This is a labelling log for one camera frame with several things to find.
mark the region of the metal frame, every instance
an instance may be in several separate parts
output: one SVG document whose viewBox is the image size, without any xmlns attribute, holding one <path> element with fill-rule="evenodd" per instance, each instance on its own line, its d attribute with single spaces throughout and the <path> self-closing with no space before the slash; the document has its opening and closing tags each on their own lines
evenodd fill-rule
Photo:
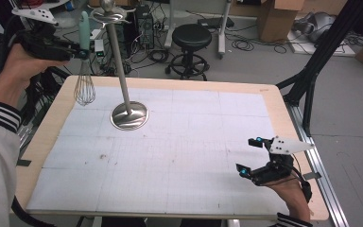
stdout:
<svg viewBox="0 0 363 227">
<path fill-rule="evenodd" d="M 300 99 L 306 94 L 302 126 L 307 136 L 311 136 L 310 120 L 312 103 L 315 82 L 320 74 L 320 70 L 322 70 L 333 56 L 347 33 L 353 28 L 362 14 L 363 0 L 348 0 L 325 37 L 320 41 L 319 47 L 304 69 L 299 74 L 276 84 L 279 89 L 293 84 L 291 90 L 284 96 L 285 102 L 290 105 L 299 106 Z"/>
<path fill-rule="evenodd" d="M 315 142 L 312 137 L 306 135 L 305 128 L 303 127 L 303 114 L 300 107 L 295 107 L 286 104 L 287 110 L 290 113 L 290 117 L 296 127 L 297 134 L 303 142 L 314 144 Z M 326 206 L 328 207 L 329 213 L 331 215 L 332 221 L 335 223 L 336 227 L 349 226 L 346 216 L 340 206 L 337 199 L 337 195 L 333 186 L 329 180 L 326 169 L 323 165 L 320 155 L 318 153 L 317 147 L 314 147 L 305 152 L 308 159 L 309 165 L 313 172 L 318 172 L 322 177 L 317 179 L 318 187 L 322 193 L 323 199 L 325 200 Z"/>
</svg>

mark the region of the wire whisk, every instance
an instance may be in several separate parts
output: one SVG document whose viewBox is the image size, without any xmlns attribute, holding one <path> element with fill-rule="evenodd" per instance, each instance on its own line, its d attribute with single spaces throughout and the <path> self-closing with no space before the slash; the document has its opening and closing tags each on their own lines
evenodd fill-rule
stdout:
<svg viewBox="0 0 363 227">
<path fill-rule="evenodd" d="M 90 75 L 90 62 L 81 62 L 78 82 L 76 83 L 75 99 L 81 106 L 86 106 L 95 100 L 95 88 Z"/>
</svg>

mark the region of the gray floor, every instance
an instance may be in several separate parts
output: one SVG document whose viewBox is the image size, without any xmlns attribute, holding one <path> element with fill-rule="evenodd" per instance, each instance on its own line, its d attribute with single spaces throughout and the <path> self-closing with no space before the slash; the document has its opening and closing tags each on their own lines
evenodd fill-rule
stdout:
<svg viewBox="0 0 363 227">
<path fill-rule="evenodd" d="M 184 22 L 195 23 L 198 17 L 184 18 Z M 253 20 L 233 18 L 233 29 L 250 26 Z M 246 37 L 255 37 L 256 28 L 238 31 Z M 310 56 L 293 54 L 288 45 L 286 53 L 274 51 L 272 46 L 254 45 L 252 51 L 232 48 L 227 41 L 226 55 L 222 60 L 217 55 L 217 35 L 208 48 L 200 54 L 210 64 L 206 73 L 210 81 L 242 83 L 276 84 L 299 73 Z M 177 53 L 178 47 L 171 52 Z M 79 64 L 74 61 L 69 69 L 75 74 Z M 152 63 L 145 60 L 132 67 Z M 173 73 L 164 73 L 166 64 L 137 69 L 129 77 L 151 79 L 178 79 Z M 328 176 L 337 193 L 350 226 L 363 226 L 363 64 L 354 58 L 333 57 L 321 71 L 317 81 L 311 120 L 311 131 L 320 157 Z M 58 226 L 75 226 L 78 217 L 42 217 Z M 16 217 L 11 216 L 11 226 L 25 226 Z M 149 226 L 177 226 L 177 220 L 152 220 Z M 315 226 L 334 226 L 332 221 L 313 221 Z M 85 220 L 83 226 L 91 226 L 91 220 Z M 242 220 L 241 226 L 267 226 L 269 222 Z"/>
</svg>

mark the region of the black stool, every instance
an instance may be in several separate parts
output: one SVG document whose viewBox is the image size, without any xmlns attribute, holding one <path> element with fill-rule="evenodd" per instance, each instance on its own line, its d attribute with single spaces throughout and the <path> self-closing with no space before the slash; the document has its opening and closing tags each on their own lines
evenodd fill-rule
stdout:
<svg viewBox="0 0 363 227">
<path fill-rule="evenodd" d="M 202 75 L 203 79 L 207 81 L 204 72 L 209 69 L 209 64 L 203 57 L 194 54 L 194 52 L 211 43 L 211 32 L 198 24 L 178 26 L 173 31 L 172 40 L 181 47 L 183 54 L 173 58 L 164 72 L 170 74 L 170 68 L 172 68 L 175 73 L 181 75 L 181 79 Z"/>
</svg>

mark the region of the stainless steel base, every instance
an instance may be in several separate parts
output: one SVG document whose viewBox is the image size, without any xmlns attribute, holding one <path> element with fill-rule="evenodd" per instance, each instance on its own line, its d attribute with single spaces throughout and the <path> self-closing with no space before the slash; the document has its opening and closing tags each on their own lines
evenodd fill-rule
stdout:
<svg viewBox="0 0 363 227">
<path fill-rule="evenodd" d="M 125 103 L 118 105 L 111 114 L 112 124 L 119 130 L 132 131 L 141 128 L 148 120 L 148 109 L 140 103 L 130 102 L 131 114 L 126 111 Z"/>
</svg>

